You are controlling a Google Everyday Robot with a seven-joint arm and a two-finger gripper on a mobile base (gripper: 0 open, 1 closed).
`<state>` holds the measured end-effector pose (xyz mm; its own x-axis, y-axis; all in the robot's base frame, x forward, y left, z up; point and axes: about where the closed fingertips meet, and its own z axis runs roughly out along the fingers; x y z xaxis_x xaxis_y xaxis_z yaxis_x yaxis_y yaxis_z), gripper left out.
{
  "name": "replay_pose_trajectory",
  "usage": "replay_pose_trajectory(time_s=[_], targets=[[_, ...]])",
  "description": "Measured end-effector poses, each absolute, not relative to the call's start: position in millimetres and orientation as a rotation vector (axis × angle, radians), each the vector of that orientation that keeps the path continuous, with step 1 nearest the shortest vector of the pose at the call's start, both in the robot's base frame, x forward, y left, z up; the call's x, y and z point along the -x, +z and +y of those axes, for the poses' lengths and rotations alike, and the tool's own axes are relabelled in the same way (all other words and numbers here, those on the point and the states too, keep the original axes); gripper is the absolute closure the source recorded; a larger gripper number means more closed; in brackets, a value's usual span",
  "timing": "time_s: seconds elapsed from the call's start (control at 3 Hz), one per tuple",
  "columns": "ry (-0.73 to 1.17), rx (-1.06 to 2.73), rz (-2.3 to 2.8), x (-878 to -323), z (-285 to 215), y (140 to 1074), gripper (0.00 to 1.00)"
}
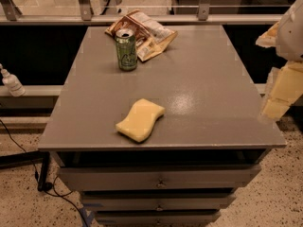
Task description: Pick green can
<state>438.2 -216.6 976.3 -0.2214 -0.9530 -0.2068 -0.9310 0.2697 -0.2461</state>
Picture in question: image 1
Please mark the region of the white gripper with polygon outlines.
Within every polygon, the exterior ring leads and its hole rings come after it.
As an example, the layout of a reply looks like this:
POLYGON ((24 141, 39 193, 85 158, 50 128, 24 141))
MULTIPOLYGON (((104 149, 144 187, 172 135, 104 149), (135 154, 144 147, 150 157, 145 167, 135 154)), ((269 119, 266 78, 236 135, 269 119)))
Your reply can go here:
POLYGON ((256 45, 276 47, 286 64, 270 71, 260 115, 278 121, 303 95, 303 0, 295 0, 279 22, 256 40, 256 45))

